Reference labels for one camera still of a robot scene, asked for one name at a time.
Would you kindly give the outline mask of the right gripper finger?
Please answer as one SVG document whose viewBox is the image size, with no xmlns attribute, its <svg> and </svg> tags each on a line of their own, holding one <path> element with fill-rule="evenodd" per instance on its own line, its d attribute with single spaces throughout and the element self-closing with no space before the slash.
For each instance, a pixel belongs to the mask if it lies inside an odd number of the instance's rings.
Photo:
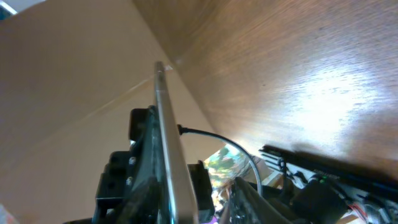
<svg viewBox="0 0 398 224">
<path fill-rule="evenodd" d="M 244 179 L 236 177 L 229 200 L 232 224 L 291 224 Z"/>
</svg>

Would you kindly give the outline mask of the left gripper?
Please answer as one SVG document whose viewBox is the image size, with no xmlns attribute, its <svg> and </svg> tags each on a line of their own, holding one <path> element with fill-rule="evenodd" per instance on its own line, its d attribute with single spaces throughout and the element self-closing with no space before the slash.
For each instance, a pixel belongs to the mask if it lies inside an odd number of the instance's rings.
<svg viewBox="0 0 398 224">
<path fill-rule="evenodd" d="M 172 223 L 156 106 L 131 111 L 129 137 L 129 150 L 113 152 L 104 167 L 93 216 L 80 223 Z M 208 171 L 202 161 L 187 167 L 198 223 L 209 223 L 215 207 Z"/>
</svg>

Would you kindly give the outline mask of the black Samsung Galaxy phone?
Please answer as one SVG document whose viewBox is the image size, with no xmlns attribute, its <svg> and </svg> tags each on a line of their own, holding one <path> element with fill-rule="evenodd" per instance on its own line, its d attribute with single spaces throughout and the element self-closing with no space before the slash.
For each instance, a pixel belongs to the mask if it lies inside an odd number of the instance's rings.
<svg viewBox="0 0 398 224">
<path fill-rule="evenodd" d="M 164 154 L 165 177 L 172 223 L 198 223 L 198 207 L 192 180 L 182 151 L 167 87 L 165 67 L 155 63 L 155 105 Z"/>
</svg>

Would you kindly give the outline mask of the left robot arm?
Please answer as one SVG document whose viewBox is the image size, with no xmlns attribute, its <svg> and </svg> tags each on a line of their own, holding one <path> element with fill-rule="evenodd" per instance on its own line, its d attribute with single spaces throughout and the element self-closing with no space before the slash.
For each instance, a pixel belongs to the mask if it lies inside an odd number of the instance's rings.
<svg viewBox="0 0 398 224">
<path fill-rule="evenodd" d="M 87 223 L 172 223 L 159 118 L 154 106 L 131 111 L 128 151 L 116 151 L 101 175 L 96 209 Z M 355 215 L 366 223 L 397 222 L 397 184 L 326 166 L 264 146 L 266 164 L 282 187 L 232 180 L 228 198 L 216 210 L 204 163 L 188 170 L 200 223 L 337 223 Z"/>
</svg>

